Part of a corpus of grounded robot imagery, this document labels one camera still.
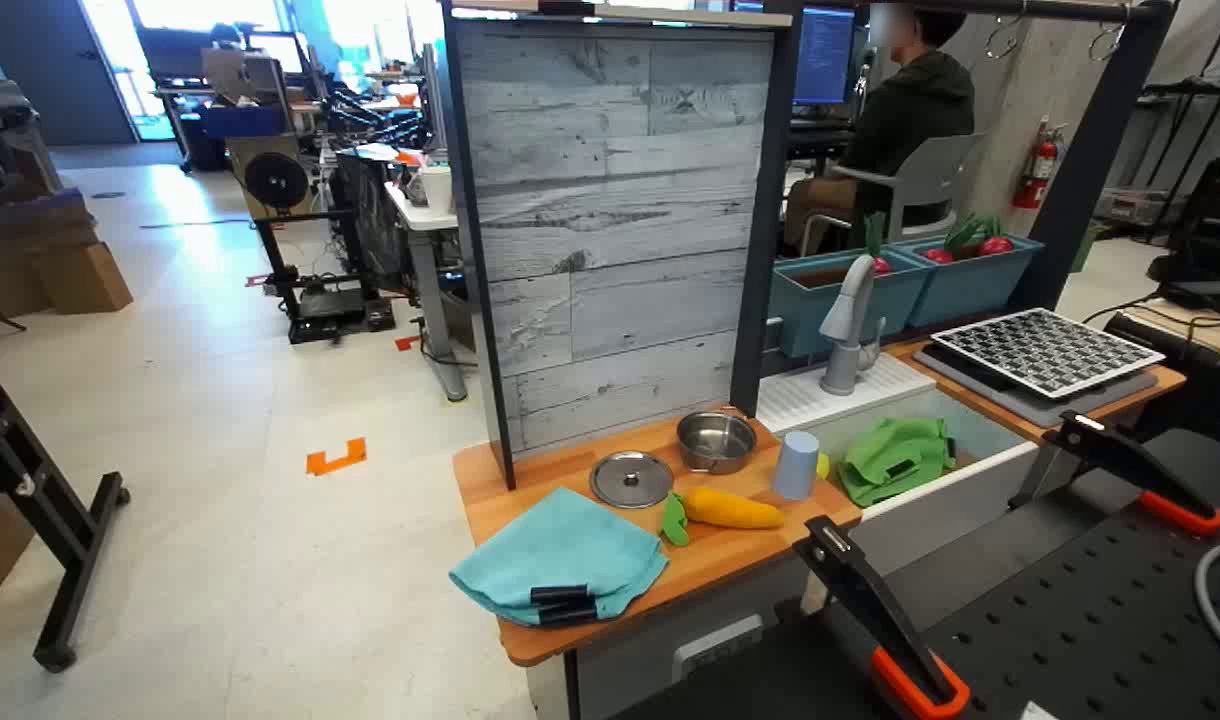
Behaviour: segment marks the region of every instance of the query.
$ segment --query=person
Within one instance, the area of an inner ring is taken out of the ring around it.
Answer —
[[[965,14],[902,14],[891,22],[891,60],[902,73],[883,79],[840,163],[898,177],[928,137],[972,132],[972,76],[941,54],[965,23]],[[807,217],[851,217],[857,186],[845,177],[801,179],[787,192],[786,243],[801,250]]]

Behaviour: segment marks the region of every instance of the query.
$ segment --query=metal bowl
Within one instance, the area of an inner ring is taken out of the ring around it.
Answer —
[[[758,451],[758,429],[732,414],[690,414],[680,422],[680,451],[714,475],[739,473]]]

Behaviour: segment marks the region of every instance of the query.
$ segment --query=office chair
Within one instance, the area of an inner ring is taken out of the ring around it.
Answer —
[[[862,173],[835,160],[823,160],[823,177],[847,177],[857,189],[883,189],[890,202],[890,239],[928,235],[956,226],[956,197],[965,186],[967,151],[977,137],[928,137],[898,177]],[[823,230],[847,230],[851,222],[816,211],[804,226],[801,257],[816,254]]]

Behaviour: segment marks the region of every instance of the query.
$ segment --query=fire extinguisher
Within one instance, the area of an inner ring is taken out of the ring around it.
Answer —
[[[1026,173],[1022,173],[1017,192],[1011,192],[1011,209],[1029,211],[1029,209],[1044,206],[1055,160],[1061,160],[1061,137],[1055,137],[1055,130],[1050,130],[1050,121],[1040,121],[1031,155],[1026,160]]]

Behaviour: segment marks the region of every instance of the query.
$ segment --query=gray wooden panel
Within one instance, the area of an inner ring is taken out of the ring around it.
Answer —
[[[555,450],[614,429],[729,400],[738,334],[605,356],[507,380],[521,450]]]
[[[460,23],[517,456],[726,403],[770,32]]]

